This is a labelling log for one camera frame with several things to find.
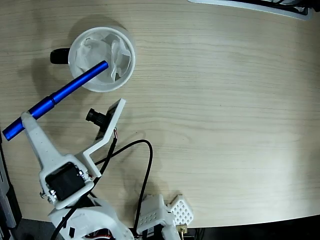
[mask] black handle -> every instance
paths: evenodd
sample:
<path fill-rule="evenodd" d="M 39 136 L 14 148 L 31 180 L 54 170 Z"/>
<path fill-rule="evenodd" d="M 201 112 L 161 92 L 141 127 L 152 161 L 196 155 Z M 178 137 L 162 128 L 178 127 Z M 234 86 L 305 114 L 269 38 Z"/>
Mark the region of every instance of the black handle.
<path fill-rule="evenodd" d="M 50 53 L 50 62 L 52 64 L 68 64 L 68 55 L 70 48 L 58 48 Z"/>

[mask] blue marker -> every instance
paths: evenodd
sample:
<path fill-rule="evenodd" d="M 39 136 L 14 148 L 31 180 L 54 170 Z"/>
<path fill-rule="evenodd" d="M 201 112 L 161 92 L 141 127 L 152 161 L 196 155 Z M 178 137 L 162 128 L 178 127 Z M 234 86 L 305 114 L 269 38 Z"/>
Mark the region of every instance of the blue marker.
<path fill-rule="evenodd" d="M 36 105 L 29 109 L 29 113 L 35 118 L 38 119 L 51 109 L 54 108 L 62 99 L 73 93 L 75 90 L 80 88 L 83 84 L 89 82 L 95 76 L 103 72 L 108 68 L 108 63 L 102 61 L 95 65 L 93 68 L 89 69 L 82 75 L 78 76 L 71 82 L 69 82 L 64 87 L 60 88 L 58 91 L 52 93 L 50 96 L 46 96 Z M 5 130 L 3 130 L 3 135 L 5 138 L 10 141 L 15 136 L 17 136 L 22 130 L 24 130 L 21 118 L 19 117 L 13 123 L 11 123 Z"/>

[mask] wood grain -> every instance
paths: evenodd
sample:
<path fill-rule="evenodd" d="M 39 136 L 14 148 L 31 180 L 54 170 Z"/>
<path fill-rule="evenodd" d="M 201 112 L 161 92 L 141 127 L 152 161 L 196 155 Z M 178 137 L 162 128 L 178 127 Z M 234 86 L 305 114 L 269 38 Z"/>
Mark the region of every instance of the wood grain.
<path fill-rule="evenodd" d="M 68 66 L 50 64 L 53 49 L 106 25 L 132 33 L 136 68 L 120 89 L 81 88 L 39 120 L 62 153 L 93 141 L 90 108 L 125 98 L 117 148 L 152 142 L 146 194 L 184 194 L 193 227 L 320 214 L 319 14 L 301 21 L 186 0 L 2 1 L 1 128 L 72 79 Z M 3 148 L 23 217 L 47 221 L 52 205 L 39 197 L 26 136 Z M 122 153 L 94 190 L 129 227 L 147 161 L 144 145 Z"/>

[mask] white robotic arm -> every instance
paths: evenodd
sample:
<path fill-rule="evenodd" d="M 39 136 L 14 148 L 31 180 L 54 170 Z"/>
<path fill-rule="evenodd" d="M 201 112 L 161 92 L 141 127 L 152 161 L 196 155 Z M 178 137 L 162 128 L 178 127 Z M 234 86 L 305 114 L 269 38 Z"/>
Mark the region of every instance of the white robotic arm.
<path fill-rule="evenodd" d="M 48 217 L 56 228 L 69 212 L 67 207 L 88 194 L 95 185 L 93 178 L 101 177 L 90 155 L 109 142 L 125 103 L 120 99 L 106 115 L 90 110 L 86 120 L 98 125 L 100 130 L 95 142 L 76 155 L 61 154 L 36 120 L 28 112 L 22 113 L 26 136 L 41 166 L 40 195 L 42 198 L 47 196 L 55 207 Z M 65 240 L 101 239 L 99 234 L 105 230 L 111 236 L 104 234 L 104 239 L 134 240 L 132 232 L 119 221 L 111 205 L 94 197 L 86 197 L 86 200 L 85 206 L 77 208 L 60 230 Z M 168 206 L 161 194 L 148 196 L 141 203 L 136 229 L 139 236 L 136 237 L 148 239 L 152 232 L 164 240 L 180 240 L 176 225 L 189 224 L 192 220 L 192 210 L 182 196 Z"/>
<path fill-rule="evenodd" d="M 21 120 L 41 166 L 39 179 L 42 197 L 46 195 L 56 209 L 62 209 L 94 187 L 85 165 L 72 154 L 62 155 L 30 113 L 22 113 Z"/>

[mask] black wire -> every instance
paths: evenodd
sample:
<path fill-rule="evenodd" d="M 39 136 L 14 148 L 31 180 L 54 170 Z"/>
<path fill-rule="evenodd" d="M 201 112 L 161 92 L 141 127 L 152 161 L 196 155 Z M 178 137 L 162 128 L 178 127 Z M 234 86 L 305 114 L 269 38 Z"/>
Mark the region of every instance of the black wire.
<path fill-rule="evenodd" d="M 108 151 L 107 157 L 105 158 L 104 164 L 100 170 L 100 173 L 103 174 L 104 171 L 107 168 L 107 165 L 112 157 L 112 153 L 115 150 L 116 147 L 116 143 L 117 143 L 117 139 L 114 138 L 112 141 L 112 144 L 110 146 L 110 149 Z M 98 183 L 98 181 L 100 180 L 100 177 L 96 177 L 93 181 L 94 186 Z M 56 229 L 54 230 L 52 236 L 51 236 L 51 240 L 55 240 L 60 232 L 60 230 L 63 228 L 63 226 L 65 224 L 67 224 L 68 219 L 72 216 L 72 214 L 74 214 L 74 212 L 77 210 L 77 208 L 79 208 L 79 206 L 83 203 L 83 201 L 86 199 L 86 197 L 88 196 L 88 194 L 91 191 L 86 192 L 84 195 L 82 195 L 80 197 L 80 199 L 70 208 L 70 210 L 68 211 L 68 213 L 62 218 L 61 222 L 59 223 L 59 225 L 56 227 Z"/>
<path fill-rule="evenodd" d="M 92 192 L 89 192 L 89 195 L 91 195 L 91 197 L 93 197 L 93 198 L 97 198 L 97 196 L 96 195 L 94 195 Z"/>
<path fill-rule="evenodd" d="M 146 172 L 145 172 L 145 176 L 144 176 L 144 180 L 143 180 L 143 184 L 142 184 L 142 188 L 141 188 L 141 192 L 140 192 L 140 196 L 139 196 L 138 207 L 137 207 L 136 214 L 135 214 L 135 221 L 134 221 L 134 226 L 133 226 L 133 230 L 135 231 L 135 233 L 137 233 L 137 227 L 138 227 L 139 215 L 140 215 L 140 210 L 141 210 L 142 198 L 144 197 L 144 192 L 145 192 L 145 189 L 146 189 L 146 185 L 147 185 L 147 181 L 148 181 L 148 177 L 149 177 L 149 173 L 150 173 L 150 169 L 151 169 L 151 165 L 152 165 L 152 158 L 153 158 L 153 155 L 154 155 L 154 151 L 153 151 L 151 143 L 148 140 L 140 139 L 140 140 L 136 140 L 136 141 L 133 141 L 133 142 L 129 143 L 128 145 L 124 146 L 120 150 L 118 150 L 115 153 L 113 153 L 112 156 L 111 156 L 111 158 L 113 158 L 114 156 L 122 153 L 124 150 L 132 147 L 133 145 L 141 144 L 141 143 L 146 143 L 148 145 L 150 153 L 149 153 L 148 167 L 147 167 Z M 102 159 L 100 161 L 97 161 L 95 163 L 95 165 L 99 165 L 99 164 L 103 163 L 104 161 L 106 161 L 106 158 L 104 158 L 104 159 Z"/>
<path fill-rule="evenodd" d="M 201 232 L 202 234 L 201 234 L 200 240 L 203 240 L 203 239 L 204 239 L 205 231 L 206 231 L 206 229 L 205 229 L 205 228 L 202 228 L 202 232 Z"/>

